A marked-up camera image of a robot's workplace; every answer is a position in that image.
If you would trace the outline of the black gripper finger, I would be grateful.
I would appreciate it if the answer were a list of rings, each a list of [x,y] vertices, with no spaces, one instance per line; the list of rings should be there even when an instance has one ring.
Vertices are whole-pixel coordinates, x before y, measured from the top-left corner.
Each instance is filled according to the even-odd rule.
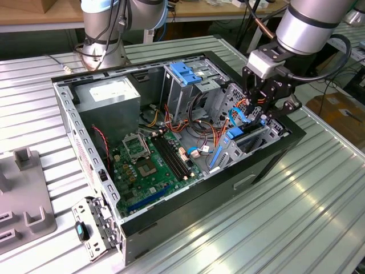
[[[247,101],[245,116],[248,118],[258,106],[258,100],[261,98],[260,91],[263,86],[263,79],[247,67],[242,69],[242,78],[242,90]]]
[[[278,108],[275,106],[278,99],[275,99],[273,96],[265,98],[262,104],[262,125],[267,124],[270,120],[291,114],[302,107],[302,103],[295,95],[289,95],[284,100],[283,105]]]

